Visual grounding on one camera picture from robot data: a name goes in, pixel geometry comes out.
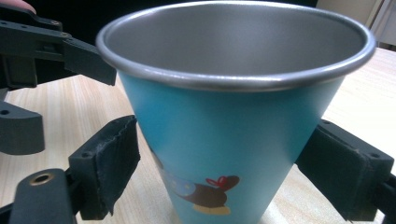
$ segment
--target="cartoon character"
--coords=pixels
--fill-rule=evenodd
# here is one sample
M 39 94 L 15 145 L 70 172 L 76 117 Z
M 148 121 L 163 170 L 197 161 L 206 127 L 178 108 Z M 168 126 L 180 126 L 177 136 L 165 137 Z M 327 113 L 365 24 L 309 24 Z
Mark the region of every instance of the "cartoon character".
M 163 169 L 163 164 L 152 152 L 153 158 L 160 167 L 160 173 L 165 185 L 178 197 L 193 203 L 193 208 L 208 215 L 229 215 L 231 210 L 225 205 L 227 202 L 226 191 L 239 183 L 236 175 L 221 176 L 217 180 L 206 179 L 208 185 L 192 183 L 174 176 Z

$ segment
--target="cup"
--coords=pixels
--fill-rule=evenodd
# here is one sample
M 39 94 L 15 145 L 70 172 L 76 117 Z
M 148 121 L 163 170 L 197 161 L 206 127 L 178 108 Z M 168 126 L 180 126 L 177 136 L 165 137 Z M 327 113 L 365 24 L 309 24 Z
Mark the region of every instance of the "cup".
M 107 25 L 124 89 L 182 223 L 257 223 L 343 77 L 375 40 L 308 7 L 210 1 Z

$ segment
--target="metal rim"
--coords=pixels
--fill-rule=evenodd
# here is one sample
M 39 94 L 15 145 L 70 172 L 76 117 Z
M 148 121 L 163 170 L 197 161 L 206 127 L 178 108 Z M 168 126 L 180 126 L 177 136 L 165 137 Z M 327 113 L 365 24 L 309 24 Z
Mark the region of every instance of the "metal rim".
M 236 76 L 215 76 L 206 74 L 194 74 L 162 69 L 142 63 L 132 62 L 113 52 L 106 45 L 107 38 L 120 25 L 134 18 L 160 12 L 174 7 L 194 7 L 200 5 L 250 5 L 261 7 L 287 7 L 293 10 L 303 10 L 316 16 L 328 17 L 335 21 L 340 21 L 345 25 L 356 29 L 364 39 L 363 48 L 355 55 L 338 63 L 322 66 L 314 69 L 282 73 L 266 74 L 262 76 L 236 75 Z M 165 7 L 155 7 L 146 9 L 130 15 L 121 17 L 105 26 L 96 38 L 96 46 L 103 59 L 117 68 L 119 71 L 133 77 L 161 82 L 166 85 L 176 86 L 186 89 L 207 90 L 207 91 L 279 91 L 302 86 L 312 85 L 330 81 L 356 70 L 364 65 L 375 52 L 375 38 L 370 31 L 346 16 L 310 7 L 299 7 L 289 4 L 255 2 L 255 1 L 208 1 L 175 4 Z

